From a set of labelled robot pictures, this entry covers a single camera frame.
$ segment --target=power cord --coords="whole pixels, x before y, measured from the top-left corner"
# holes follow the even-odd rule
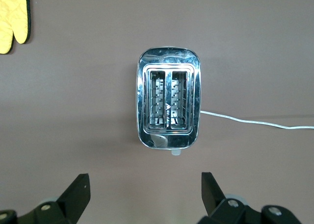
[[[261,121],[252,121],[252,120],[240,120],[231,116],[227,116],[227,115],[221,115],[221,114],[216,114],[216,113],[211,113],[208,111],[204,111],[201,110],[202,114],[207,114],[207,115],[213,115],[213,116],[217,116],[217,117],[222,117],[222,118],[226,118],[229,120],[234,120],[234,121],[238,121],[241,123],[248,123],[248,124],[263,124],[263,125],[267,125],[267,126],[272,126],[272,127],[279,127],[279,128],[283,128],[283,129],[314,129],[314,126],[282,126],[279,124],[273,124],[273,123],[267,123],[267,122],[261,122]]]

